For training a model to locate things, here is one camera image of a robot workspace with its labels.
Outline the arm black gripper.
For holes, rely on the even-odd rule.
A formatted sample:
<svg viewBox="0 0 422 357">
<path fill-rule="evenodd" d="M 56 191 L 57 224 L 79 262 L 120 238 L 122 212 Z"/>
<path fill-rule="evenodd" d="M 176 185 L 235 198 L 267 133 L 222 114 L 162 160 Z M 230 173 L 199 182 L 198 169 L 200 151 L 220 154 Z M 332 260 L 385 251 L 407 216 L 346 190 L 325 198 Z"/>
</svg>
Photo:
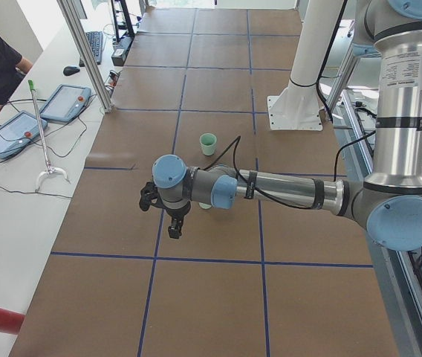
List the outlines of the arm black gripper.
<svg viewBox="0 0 422 357">
<path fill-rule="evenodd" d="M 184 225 L 184 217 L 191 210 L 191 203 L 187 202 L 185 205 L 179 208 L 165 208 L 168 215 L 171 217 L 171 222 L 168 227 L 169 237 L 177 239 L 182 236 L 182 227 Z"/>
</svg>

